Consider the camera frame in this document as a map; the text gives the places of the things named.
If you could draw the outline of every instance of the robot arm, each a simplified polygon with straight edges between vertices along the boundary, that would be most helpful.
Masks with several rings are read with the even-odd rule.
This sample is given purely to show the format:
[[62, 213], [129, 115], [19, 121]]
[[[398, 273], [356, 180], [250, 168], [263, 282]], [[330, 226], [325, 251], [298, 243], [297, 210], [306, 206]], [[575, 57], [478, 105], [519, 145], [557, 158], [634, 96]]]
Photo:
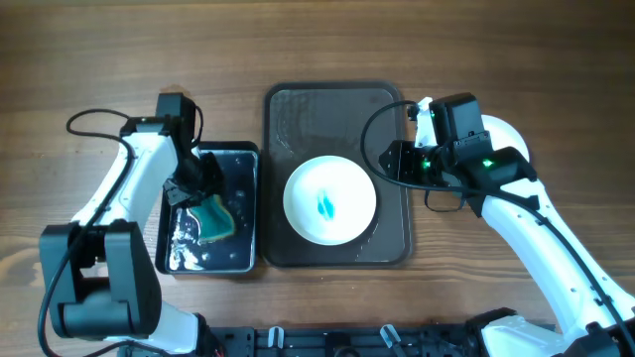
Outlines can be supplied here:
[[[86, 340], [134, 340], [172, 354], [200, 350], [210, 334], [204, 318], [162, 302], [161, 288], [141, 232], [156, 197], [197, 205], [216, 193], [222, 173], [212, 154], [192, 149], [195, 105], [182, 94], [161, 94], [156, 117], [131, 118], [120, 136], [134, 149], [134, 162], [106, 211], [70, 257], [50, 303], [54, 331]], [[54, 271], [78, 232], [119, 177], [128, 152], [122, 145], [90, 202], [67, 225], [51, 225], [40, 239], [43, 273]], [[87, 278], [81, 268], [105, 262], [107, 278]]]
[[[453, 163], [453, 167], [441, 169], [437, 179], [452, 185], [499, 188], [527, 201], [537, 198], [533, 199], [537, 203], [536, 210], [569, 241], [621, 318], [628, 320], [635, 316], [632, 310], [635, 298], [597, 265], [558, 215], [545, 187], [529, 167], [524, 141], [511, 126], [484, 115], [480, 125], [479, 120], [472, 120], [474, 115], [478, 115], [477, 119], [480, 117], [480, 111], [471, 95], [444, 98], [439, 102], [426, 98], [419, 106], [415, 148], [425, 151], [425, 148], [437, 147], [437, 142], [445, 143], [448, 139], [452, 142], [448, 151], [453, 155], [445, 162]], [[518, 255], [547, 298], [563, 331], [559, 335], [531, 325], [519, 316], [503, 317], [481, 330], [489, 355], [507, 356], [520, 350], [527, 356], [564, 353], [577, 339], [591, 333], [590, 325], [597, 323], [602, 329], [608, 329], [616, 324], [572, 254], [534, 215], [506, 199], [490, 195], [467, 201]]]

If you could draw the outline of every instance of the black tray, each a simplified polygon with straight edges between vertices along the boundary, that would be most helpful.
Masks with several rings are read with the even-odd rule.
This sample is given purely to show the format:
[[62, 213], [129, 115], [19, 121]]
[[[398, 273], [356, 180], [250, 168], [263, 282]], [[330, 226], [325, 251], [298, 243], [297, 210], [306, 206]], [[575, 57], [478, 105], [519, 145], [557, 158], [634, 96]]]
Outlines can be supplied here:
[[[203, 142], [199, 148], [203, 153], [216, 154], [225, 179], [222, 196], [225, 207], [234, 217], [236, 233], [213, 243], [198, 244], [198, 229], [193, 217], [182, 208], [170, 207], [164, 193], [155, 266], [163, 274], [246, 273], [254, 267], [256, 260], [258, 147], [251, 142]], [[175, 239], [177, 228], [188, 235], [187, 239]], [[175, 247], [192, 254], [201, 269], [186, 269], [184, 264], [171, 267], [171, 256], [180, 257], [182, 262], [185, 260], [185, 255], [175, 252]]]
[[[412, 253], [409, 194], [366, 170], [359, 153], [365, 122], [377, 109], [400, 100], [392, 84], [383, 81], [293, 82], [269, 90], [264, 102], [262, 227], [263, 258], [280, 268], [368, 267], [401, 263]], [[390, 143], [404, 139], [402, 108], [377, 118], [367, 136], [371, 162]], [[377, 192], [377, 211], [368, 229], [351, 242], [321, 246], [302, 238], [291, 227], [282, 203], [287, 179], [302, 163], [323, 155], [352, 160], [365, 169]]]

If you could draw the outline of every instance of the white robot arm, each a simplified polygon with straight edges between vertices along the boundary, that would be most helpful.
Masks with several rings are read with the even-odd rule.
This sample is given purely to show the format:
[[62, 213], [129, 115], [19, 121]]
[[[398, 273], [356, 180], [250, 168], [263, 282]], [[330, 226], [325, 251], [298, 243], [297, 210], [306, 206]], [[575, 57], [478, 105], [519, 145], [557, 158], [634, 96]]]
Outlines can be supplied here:
[[[429, 104], [419, 103], [415, 146], [435, 146], [435, 128]], [[513, 147], [529, 162], [529, 151], [518, 132], [504, 121], [482, 115], [484, 129], [490, 133], [493, 150]], [[502, 191], [529, 198], [537, 196], [537, 211], [546, 217], [581, 257], [604, 292], [610, 297], [621, 319], [635, 316], [635, 298], [624, 292], [593, 260], [557, 213], [538, 180], [522, 178], [500, 186]], [[490, 322], [482, 329], [483, 342], [490, 356], [552, 356], [564, 353], [577, 339], [589, 334], [588, 326], [597, 322], [602, 328], [616, 324], [607, 306], [563, 243], [536, 217], [518, 205], [487, 196], [480, 215], [498, 232], [523, 262], [547, 298], [563, 332], [562, 335], [527, 323], [520, 316], [507, 316]]]
[[[79, 113], [68, 122], [68, 130], [74, 132], [74, 118], [96, 111], [112, 113]], [[99, 189], [70, 224], [47, 226], [40, 238], [47, 285], [41, 316], [43, 312], [46, 317], [49, 305], [53, 328], [61, 337], [213, 356], [215, 344], [204, 318], [162, 301], [141, 232], [162, 189], [170, 204], [197, 205], [218, 192], [222, 172], [212, 154], [195, 154], [195, 105], [182, 94], [161, 94], [155, 117], [117, 115], [127, 122], [115, 138], [120, 149]], [[105, 261], [107, 278], [81, 274], [81, 268], [95, 261]], [[57, 356], [46, 342], [42, 319], [38, 332], [45, 354]]]

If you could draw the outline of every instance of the black clamp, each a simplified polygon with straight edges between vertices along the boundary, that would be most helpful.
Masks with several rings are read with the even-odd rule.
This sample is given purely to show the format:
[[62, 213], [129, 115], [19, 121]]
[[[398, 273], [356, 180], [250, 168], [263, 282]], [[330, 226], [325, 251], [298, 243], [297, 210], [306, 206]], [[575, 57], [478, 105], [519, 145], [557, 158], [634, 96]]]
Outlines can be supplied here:
[[406, 352], [404, 352], [404, 349], [401, 348], [401, 337], [399, 337], [395, 326], [391, 324], [383, 325], [379, 330], [379, 334], [381, 335], [381, 338], [384, 339], [388, 349], [395, 353], [395, 356], [406, 357]]
[[417, 121], [417, 116], [419, 115], [419, 105], [409, 105], [408, 109], [406, 109], [406, 114], [408, 115], [408, 120]]
[[463, 341], [465, 356], [489, 356], [483, 341], [481, 330], [490, 322], [507, 316], [515, 316], [515, 310], [508, 307], [501, 307], [475, 316], [465, 322], [466, 335]]
[[617, 343], [599, 323], [588, 324], [586, 332], [588, 332], [586, 336], [575, 340], [565, 353], [559, 353], [556, 357], [618, 357], [621, 355]]
[[282, 327], [274, 326], [269, 329], [267, 347], [276, 350], [277, 356], [284, 356], [285, 330]]

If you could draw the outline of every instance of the dark gray tray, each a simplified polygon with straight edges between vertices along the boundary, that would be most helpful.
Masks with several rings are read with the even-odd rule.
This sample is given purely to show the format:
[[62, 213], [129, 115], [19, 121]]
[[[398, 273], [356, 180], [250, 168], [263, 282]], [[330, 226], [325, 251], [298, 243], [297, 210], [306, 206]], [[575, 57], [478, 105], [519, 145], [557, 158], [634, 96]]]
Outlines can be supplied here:
[[[236, 233], [213, 243], [199, 243], [194, 218], [182, 208], [170, 207], [164, 193], [155, 267], [163, 274], [247, 273], [256, 260], [258, 147], [251, 142], [202, 142], [199, 148], [203, 153], [214, 153], [223, 171], [222, 196], [234, 217]], [[185, 261], [195, 264], [196, 269], [188, 269]]]
[[[359, 138], [366, 120], [382, 106], [400, 100], [383, 81], [293, 82], [269, 90], [264, 102], [260, 252], [271, 265], [294, 267], [389, 267], [412, 252], [409, 194], [369, 173], [377, 211], [368, 229], [351, 242], [321, 246], [291, 227], [282, 196], [291, 173], [305, 161], [336, 155], [366, 170]], [[368, 157], [377, 162], [390, 143], [404, 139], [403, 109], [377, 118], [367, 136]]]

